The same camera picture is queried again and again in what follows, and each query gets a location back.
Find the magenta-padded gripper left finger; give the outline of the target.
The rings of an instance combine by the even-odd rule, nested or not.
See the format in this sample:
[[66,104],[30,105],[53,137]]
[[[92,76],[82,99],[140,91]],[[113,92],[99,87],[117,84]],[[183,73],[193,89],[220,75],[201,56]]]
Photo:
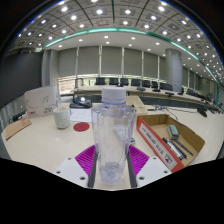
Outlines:
[[78,186],[93,188],[96,175],[97,155],[92,145],[75,157],[65,159],[54,174]]

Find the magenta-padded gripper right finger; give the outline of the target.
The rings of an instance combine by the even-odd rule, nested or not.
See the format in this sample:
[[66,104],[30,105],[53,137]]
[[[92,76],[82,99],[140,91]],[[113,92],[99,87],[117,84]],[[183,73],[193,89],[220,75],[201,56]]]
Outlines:
[[127,162],[132,188],[143,187],[171,174],[157,156],[149,157],[132,145],[129,146]]

